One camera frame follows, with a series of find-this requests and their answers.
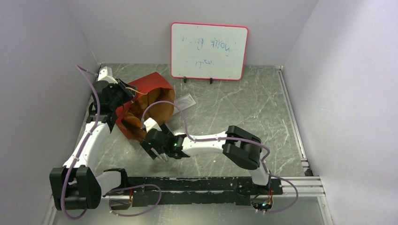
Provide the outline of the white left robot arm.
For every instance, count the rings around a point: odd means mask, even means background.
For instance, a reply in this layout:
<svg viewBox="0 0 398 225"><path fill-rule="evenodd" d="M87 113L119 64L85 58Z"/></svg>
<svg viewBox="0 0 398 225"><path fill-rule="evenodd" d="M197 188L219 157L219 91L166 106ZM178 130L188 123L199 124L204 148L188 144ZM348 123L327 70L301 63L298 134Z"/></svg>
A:
<svg viewBox="0 0 398 225"><path fill-rule="evenodd" d="M95 176L91 167L116 124L117 108L135 98L136 87L116 79L94 82L91 89L93 102L88 108L84 135L64 165L49 174L57 210L95 209L111 190L123 195L130 188L125 169L107 169Z"/></svg>

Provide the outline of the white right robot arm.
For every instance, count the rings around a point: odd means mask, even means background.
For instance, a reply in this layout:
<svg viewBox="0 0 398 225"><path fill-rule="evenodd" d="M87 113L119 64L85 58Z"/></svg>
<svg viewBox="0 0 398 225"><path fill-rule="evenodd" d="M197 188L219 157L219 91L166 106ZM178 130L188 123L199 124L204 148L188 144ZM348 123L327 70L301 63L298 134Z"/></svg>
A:
<svg viewBox="0 0 398 225"><path fill-rule="evenodd" d="M166 126L147 128L140 145L152 159L162 154L174 159L207 153L223 154L238 167L249 171L258 194L265 194L271 188L268 170L262 163L266 147L262 146L259 137L238 126L202 136L174 135Z"/></svg>

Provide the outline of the metal tongs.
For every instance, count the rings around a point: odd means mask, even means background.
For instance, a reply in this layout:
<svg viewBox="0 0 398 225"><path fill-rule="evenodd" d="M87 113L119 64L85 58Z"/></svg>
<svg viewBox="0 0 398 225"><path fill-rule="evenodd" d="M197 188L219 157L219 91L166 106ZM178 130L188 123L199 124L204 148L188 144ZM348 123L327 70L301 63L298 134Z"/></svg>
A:
<svg viewBox="0 0 398 225"><path fill-rule="evenodd" d="M166 154L160 154L159 158L164 161L164 162L168 162L168 156Z"/></svg>

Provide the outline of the red brown paper bag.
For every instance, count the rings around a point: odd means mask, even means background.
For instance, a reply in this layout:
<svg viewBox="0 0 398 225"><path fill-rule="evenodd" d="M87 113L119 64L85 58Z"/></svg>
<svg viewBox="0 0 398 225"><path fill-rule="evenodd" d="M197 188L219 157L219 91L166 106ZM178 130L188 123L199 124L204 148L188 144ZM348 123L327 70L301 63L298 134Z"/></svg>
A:
<svg viewBox="0 0 398 225"><path fill-rule="evenodd" d="M141 120L152 118L159 125L167 123L174 112L174 106L167 103L156 104L147 111L145 109L155 102L169 101L174 102L176 98L175 90L170 83L158 72L153 72L129 83L137 88L137 96L116 109L116 125L128 140L141 142L146 136L146 131L138 127L125 126L122 119L126 112L131 112Z"/></svg>

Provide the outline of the orange fake bread loaf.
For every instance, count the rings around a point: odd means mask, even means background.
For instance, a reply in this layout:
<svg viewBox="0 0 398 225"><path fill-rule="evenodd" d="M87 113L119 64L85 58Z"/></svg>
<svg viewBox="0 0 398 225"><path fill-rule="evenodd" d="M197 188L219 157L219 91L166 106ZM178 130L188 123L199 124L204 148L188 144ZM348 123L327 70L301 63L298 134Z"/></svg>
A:
<svg viewBox="0 0 398 225"><path fill-rule="evenodd" d="M122 123L125 126L133 126L133 127L138 127L141 128L141 120L137 118L134 114L131 112L126 112L122 119Z"/></svg>

